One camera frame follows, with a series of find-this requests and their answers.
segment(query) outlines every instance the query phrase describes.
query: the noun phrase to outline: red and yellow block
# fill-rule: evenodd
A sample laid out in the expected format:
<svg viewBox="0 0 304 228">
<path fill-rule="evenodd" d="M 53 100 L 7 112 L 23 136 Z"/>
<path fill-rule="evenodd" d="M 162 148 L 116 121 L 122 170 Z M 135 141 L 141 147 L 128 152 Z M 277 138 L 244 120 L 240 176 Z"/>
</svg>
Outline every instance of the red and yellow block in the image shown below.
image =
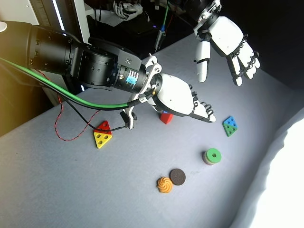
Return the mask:
<svg viewBox="0 0 304 228">
<path fill-rule="evenodd" d="M 107 121 L 103 121 L 101 125 L 99 125 L 97 128 L 101 130 L 110 130 L 110 125 Z M 108 141 L 111 140 L 112 138 L 112 132 L 102 132 L 99 130 L 94 130 L 93 131 L 94 138 L 96 141 L 96 146 L 98 149 L 102 148 L 105 144 L 108 143 Z"/>
</svg>

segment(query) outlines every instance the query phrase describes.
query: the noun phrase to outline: white robotic hand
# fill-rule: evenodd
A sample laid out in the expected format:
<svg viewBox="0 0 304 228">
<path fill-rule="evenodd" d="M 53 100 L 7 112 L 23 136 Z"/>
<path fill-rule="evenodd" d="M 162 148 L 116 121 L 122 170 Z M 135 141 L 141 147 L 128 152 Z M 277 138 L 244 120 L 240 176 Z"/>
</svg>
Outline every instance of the white robotic hand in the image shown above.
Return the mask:
<svg viewBox="0 0 304 228">
<path fill-rule="evenodd" d="M 207 78 L 212 41 L 211 44 L 216 51 L 227 58 L 234 84 L 241 86 L 242 76 L 252 79 L 260 67 L 258 53 L 253 51 L 247 43 L 247 35 L 244 36 L 234 22 L 216 14 L 220 9 L 220 1 L 214 0 L 203 10 L 198 25 L 194 28 L 195 35 L 200 41 L 195 59 L 198 79 L 204 82 Z"/>
<path fill-rule="evenodd" d="M 126 21 L 132 20 L 133 18 L 136 18 L 138 15 L 143 13 L 143 7 L 140 4 L 131 4 L 122 1 L 119 3 L 114 1 L 113 9 L 119 18 Z"/>
</svg>

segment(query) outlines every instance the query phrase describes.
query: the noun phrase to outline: white light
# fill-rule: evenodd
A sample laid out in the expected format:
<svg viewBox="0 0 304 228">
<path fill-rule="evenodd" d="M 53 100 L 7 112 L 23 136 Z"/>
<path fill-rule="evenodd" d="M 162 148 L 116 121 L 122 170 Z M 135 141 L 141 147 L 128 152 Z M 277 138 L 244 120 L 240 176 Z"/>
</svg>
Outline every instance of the white light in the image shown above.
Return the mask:
<svg viewBox="0 0 304 228">
<path fill-rule="evenodd" d="M 59 13 L 59 9 L 58 9 L 58 5 L 57 5 L 56 0 L 53 0 L 53 5 L 55 7 L 55 11 L 56 11 L 56 14 L 57 14 L 57 17 L 58 17 L 58 20 L 59 20 L 59 24 L 60 24 L 61 30 L 65 30 L 65 27 L 63 26 L 63 22 L 62 22 L 60 13 Z"/>
</svg>

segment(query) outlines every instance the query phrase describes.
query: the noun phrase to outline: blue block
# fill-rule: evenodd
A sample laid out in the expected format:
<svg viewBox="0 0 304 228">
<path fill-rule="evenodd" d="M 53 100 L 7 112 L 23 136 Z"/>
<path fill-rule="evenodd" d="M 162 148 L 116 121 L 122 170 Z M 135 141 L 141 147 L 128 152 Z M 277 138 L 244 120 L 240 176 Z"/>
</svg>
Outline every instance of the blue block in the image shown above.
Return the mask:
<svg viewBox="0 0 304 228">
<path fill-rule="evenodd" d="M 234 128 L 238 128 L 237 123 L 236 123 L 235 119 L 233 118 L 233 116 L 230 116 L 229 118 L 227 118 L 224 121 L 224 124 L 230 125 Z"/>
</svg>

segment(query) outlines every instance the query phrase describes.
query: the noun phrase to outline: table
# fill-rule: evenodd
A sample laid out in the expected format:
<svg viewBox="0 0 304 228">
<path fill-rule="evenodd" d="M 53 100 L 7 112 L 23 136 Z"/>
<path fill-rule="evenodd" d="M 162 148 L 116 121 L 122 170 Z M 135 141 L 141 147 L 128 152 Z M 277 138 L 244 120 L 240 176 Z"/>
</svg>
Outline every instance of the table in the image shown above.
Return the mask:
<svg viewBox="0 0 304 228">
<path fill-rule="evenodd" d="M 135 128 L 113 132 L 98 150 L 91 129 L 77 140 L 59 140 L 53 126 L 60 106 L 54 107 L 0 138 L 0 227 L 228 227 L 292 91 L 262 70 L 234 86 L 226 60 L 214 50 L 209 77 L 198 83 L 192 62 L 196 44 L 189 36 L 156 56 L 163 72 L 192 84 L 200 101 L 212 104 L 215 123 L 175 116 L 165 125 L 141 104 L 134 109 Z M 129 94 L 88 89 L 80 97 L 122 103 Z M 72 138 L 85 124 L 64 106 L 58 130 Z M 87 119 L 94 113 L 77 107 Z M 228 138 L 222 121 L 230 115 L 238 130 Z M 92 123 L 103 120 L 112 128 L 123 125 L 119 111 L 101 111 Z M 209 148 L 221 151 L 219 164 L 202 161 Z M 185 183 L 159 193 L 157 179 L 174 168 L 184 170 Z"/>
</svg>

